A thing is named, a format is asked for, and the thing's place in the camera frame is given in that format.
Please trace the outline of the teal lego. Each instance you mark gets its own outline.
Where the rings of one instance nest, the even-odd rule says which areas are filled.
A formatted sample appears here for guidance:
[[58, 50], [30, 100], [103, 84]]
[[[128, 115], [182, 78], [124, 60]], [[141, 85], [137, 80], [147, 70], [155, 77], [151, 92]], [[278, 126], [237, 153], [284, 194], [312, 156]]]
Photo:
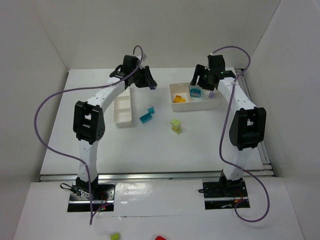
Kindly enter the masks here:
[[197, 98], [198, 99], [198, 98], [201, 97], [202, 91], [200, 89], [198, 89], [198, 88], [191, 88], [189, 90], [189, 94], [190, 94], [191, 98]]

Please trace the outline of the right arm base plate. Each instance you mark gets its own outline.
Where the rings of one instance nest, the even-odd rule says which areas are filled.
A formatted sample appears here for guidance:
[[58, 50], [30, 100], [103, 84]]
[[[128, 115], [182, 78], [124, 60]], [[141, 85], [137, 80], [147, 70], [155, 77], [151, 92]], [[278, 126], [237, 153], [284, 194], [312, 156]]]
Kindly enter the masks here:
[[243, 178], [233, 181], [221, 175], [218, 181], [203, 182], [198, 193], [204, 197], [205, 210], [234, 209], [235, 206], [240, 209], [250, 207]]

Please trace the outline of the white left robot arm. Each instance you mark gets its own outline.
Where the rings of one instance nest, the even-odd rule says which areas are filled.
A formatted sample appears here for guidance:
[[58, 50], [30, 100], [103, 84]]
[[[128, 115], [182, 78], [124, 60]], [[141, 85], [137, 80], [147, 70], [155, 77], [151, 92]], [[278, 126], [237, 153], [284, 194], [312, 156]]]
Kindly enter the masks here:
[[77, 187], [88, 192], [98, 188], [97, 151], [99, 140], [106, 131], [104, 113], [110, 104], [129, 86], [155, 90], [149, 66], [144, 66], [146, 55], [125, 55], [123, 63], [109, 75], [108, 87], [100, 89], [87, 101], [78, 101], [74, 107], [73, 131], [79, 143], [81, 159], [75, 180]]

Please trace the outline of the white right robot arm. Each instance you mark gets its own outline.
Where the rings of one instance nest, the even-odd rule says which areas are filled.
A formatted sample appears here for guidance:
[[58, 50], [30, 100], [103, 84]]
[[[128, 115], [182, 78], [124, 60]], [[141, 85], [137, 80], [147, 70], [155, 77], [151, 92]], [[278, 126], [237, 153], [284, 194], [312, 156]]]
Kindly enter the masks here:
[[227, 122], [223, 129], [228, 133], [234, 151], [219, 178], [220, 190], [226, 192], [241, 186], [249, 156], [264, 139], [267, 112], [247, 97], [235, 74], [226, 70], [222, 55], [210, 54], [207, 58], [207, 66], [196, 65], [190, 85], [217, 90], [228, 102]]

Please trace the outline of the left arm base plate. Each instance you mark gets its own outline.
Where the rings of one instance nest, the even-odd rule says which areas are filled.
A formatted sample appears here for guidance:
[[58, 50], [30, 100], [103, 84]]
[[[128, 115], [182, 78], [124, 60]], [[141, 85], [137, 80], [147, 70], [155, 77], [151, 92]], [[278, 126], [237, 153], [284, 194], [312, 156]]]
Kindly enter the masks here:
[[[75, 184], [69, 185], [67, 183], [61, 183], [60, 188], [70, 192], [67, 208], [69, 213], [90, 212], [90, 197], [87, 191]], [[97, 192], [92, 197], [93, 212], [96, 212], [98, 208], [101, 208], [101, 212], [113, 212], [115, 190], [115, 184], [99, 185]]]

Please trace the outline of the orange lego brick stack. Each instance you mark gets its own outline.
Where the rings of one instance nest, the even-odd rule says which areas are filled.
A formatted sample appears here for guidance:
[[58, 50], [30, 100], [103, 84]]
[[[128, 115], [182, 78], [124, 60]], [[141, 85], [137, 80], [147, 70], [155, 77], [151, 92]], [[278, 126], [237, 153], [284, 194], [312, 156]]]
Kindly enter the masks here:
[[176, 95], [172, 101], [173, 103], [186, 103], [186, 99], [180, 95]]

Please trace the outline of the small purple lego brick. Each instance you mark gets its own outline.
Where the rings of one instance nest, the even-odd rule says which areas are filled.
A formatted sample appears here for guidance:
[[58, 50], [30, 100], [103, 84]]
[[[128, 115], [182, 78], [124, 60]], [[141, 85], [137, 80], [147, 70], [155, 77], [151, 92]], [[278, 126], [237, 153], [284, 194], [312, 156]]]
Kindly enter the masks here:
[[214, 97], [215, 93], [213, 91], [209, 92], [208, 98], [212, 99]]

